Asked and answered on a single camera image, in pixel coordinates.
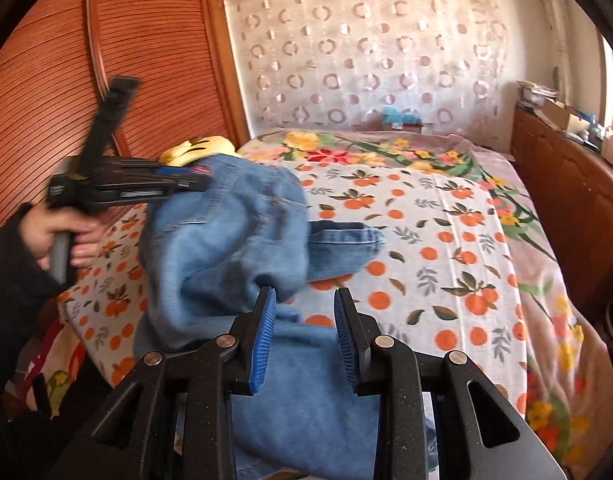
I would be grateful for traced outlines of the left hand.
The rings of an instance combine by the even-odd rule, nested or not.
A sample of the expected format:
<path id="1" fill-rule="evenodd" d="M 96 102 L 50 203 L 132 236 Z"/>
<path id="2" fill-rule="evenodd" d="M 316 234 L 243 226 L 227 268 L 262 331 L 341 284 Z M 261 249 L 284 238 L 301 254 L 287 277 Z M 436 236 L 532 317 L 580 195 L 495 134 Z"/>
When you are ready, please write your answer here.
<path id="1" fill-rule="evenodd" d="M 99 252 L 99 244 L 106 226 L 99 219 L 86 216 L 72 208 L 48 209 L 44 203 L 34 205 L 22 218 L 19 233 L 35 261 L 49 269 L 49 252 L 55 235 L 74 234 L 71 264 L 75 268 L 89 266 Z"/>

